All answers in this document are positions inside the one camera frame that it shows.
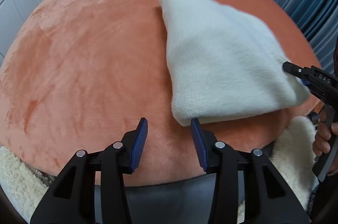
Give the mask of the person's right hand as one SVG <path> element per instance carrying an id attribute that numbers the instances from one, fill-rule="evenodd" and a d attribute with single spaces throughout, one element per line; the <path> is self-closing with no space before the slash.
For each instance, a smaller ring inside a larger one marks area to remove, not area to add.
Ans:
<path id="1" fill-rule="evenodd" d="M 338 125 L 337 123 L 332 123 L 331 127 L 328 128 L 326 125 L 327 112 L 325 108 L 320 111 L 319 114 L 319 123 L 317 126 L 317 133 L 315 135 L 315 141 L 313 142 L 313 152 L 316 156 L 321 156 L 322 154 L 327 154 L 331 150 L 329 145 L 329 139 L 332 134 L 337 135 Z"/>

